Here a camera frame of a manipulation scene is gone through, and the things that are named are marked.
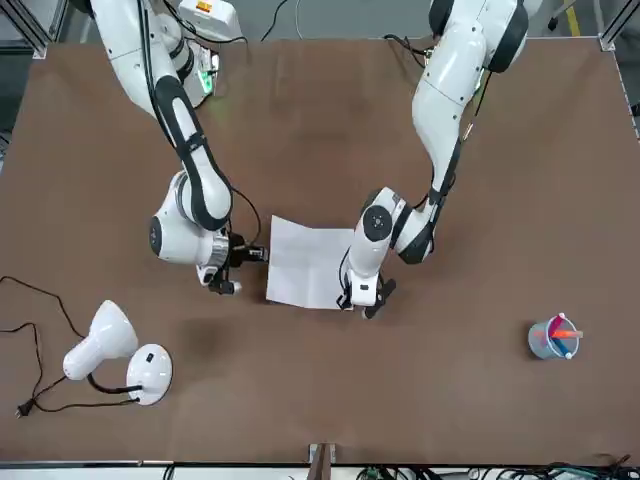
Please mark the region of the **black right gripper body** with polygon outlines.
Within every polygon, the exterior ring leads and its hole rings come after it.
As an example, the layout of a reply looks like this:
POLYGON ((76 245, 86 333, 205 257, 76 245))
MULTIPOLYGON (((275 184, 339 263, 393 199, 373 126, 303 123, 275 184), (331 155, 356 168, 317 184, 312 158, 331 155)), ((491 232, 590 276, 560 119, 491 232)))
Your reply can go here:
POLYGON ((237 233, 229 234, 229 258, 230 268, 239 268, 245 261, 251 259, 251 247, 244 237, 237 233))

